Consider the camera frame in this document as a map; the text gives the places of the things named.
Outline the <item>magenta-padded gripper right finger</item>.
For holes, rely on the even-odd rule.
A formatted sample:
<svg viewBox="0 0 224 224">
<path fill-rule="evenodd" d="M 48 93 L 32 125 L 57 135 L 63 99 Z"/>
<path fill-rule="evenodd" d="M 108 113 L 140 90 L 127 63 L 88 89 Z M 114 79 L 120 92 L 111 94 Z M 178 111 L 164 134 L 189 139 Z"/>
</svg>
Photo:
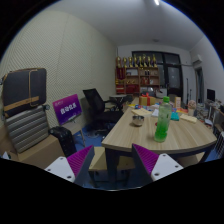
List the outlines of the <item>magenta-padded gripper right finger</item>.
<svg viewBox="0 0 224 224">
<path fill-rule="evenodd" d="M 132 156 L 137 170 L 137 177 L 142 186 L 164 178 L 182 169 L 168 154 L 160 155 L 137 144 L 132 145 Z"/>
</svg>

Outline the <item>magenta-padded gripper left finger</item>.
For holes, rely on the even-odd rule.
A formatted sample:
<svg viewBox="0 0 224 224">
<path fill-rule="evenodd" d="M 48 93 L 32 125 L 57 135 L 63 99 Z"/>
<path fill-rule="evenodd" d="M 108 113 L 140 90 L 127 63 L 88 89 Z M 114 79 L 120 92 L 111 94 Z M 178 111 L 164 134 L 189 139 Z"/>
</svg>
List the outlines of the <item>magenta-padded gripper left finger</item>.
<svg viewBox="0 0 224 224">
<path fill-rule="evenodd" d="M 69 157 L 58 157 L 46 171 L 83 187 L 94 155 L 94 146 L 90 145 Z"/>
</svg>

